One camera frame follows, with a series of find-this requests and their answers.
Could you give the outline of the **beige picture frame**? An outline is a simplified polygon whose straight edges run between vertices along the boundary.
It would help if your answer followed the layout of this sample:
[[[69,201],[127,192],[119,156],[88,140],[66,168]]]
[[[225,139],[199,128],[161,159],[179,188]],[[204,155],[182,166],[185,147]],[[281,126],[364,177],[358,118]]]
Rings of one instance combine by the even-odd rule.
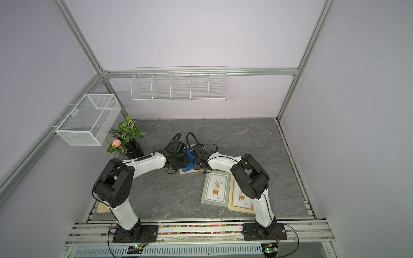
[[[204,169],[199,169],[199,167],[195,163],[195,158],[190,152],[189,148],[184,149],[183,153],[186,155],[188,159],[188,164],[184,168],[179,169],[180,175],[195,173],[195,172],[204,172]]]

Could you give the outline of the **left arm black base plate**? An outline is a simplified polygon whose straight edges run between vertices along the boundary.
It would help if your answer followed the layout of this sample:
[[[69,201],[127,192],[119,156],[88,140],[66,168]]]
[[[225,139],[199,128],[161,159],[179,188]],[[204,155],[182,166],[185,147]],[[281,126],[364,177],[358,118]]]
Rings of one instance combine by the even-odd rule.
[[[138,225],[130,231],[118,227],[112,241],[113,243],[154,243],[158,232],[158,225]]]

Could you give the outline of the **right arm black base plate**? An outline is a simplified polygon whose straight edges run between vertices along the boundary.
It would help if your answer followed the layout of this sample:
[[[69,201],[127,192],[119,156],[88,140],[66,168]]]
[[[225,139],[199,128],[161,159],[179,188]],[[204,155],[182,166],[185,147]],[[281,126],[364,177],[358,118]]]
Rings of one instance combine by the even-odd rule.
[[[245,223],[242,225],[242,235],[245,241],[287,240],[285,225],[282,223],[270,225],[268,228],[258,223]]]

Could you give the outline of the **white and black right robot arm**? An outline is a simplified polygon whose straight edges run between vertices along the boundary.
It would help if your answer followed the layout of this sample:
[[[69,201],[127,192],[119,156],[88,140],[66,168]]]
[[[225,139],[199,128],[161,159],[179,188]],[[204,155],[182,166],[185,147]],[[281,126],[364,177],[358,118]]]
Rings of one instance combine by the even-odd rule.
[[[277,220],[268,198],[270,176],[252,155],[232,157],[207,151],[202,143],[190,147],[189,150],[194,157],[196,168],[230,173],[241,191],[252,200],[256,222],[248,233],[255,233],[260,239],[276,236]]]

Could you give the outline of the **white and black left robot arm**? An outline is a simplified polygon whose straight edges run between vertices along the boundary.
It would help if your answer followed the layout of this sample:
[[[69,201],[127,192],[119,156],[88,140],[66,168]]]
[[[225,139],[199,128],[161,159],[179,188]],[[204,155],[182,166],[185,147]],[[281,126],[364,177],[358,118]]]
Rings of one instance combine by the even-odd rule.
[[[133,180],[156,169],[167,168],[178,171],[186,167],[187,146],[179,140],[172,139],[163,149],[131,160],[111,159],[92,187],[92,196],[109,207],[117,219],[122,233],[133,239],[142,234],[142,222],[134,212],[129,201]]]

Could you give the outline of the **blue microfibre cloth black trim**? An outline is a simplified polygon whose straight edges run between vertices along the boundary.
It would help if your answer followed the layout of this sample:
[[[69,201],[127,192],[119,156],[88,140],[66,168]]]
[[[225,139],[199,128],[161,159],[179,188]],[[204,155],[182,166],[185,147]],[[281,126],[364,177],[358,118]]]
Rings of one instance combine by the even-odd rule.
[[[188,159],[188,164],[186,167],[182,168],[183,173],[189,173],[190,171],[194,170],[194,156],[190,152],[190,150],[184,150],[186,157]]]

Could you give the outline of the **green-grey picture frame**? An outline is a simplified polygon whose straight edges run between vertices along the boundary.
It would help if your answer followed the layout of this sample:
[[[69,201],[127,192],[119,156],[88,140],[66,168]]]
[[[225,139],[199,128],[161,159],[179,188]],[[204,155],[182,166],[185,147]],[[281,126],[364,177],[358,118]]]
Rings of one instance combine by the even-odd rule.
[[[206,174],[201,204],[228,207],[231,174],[213,170]]]

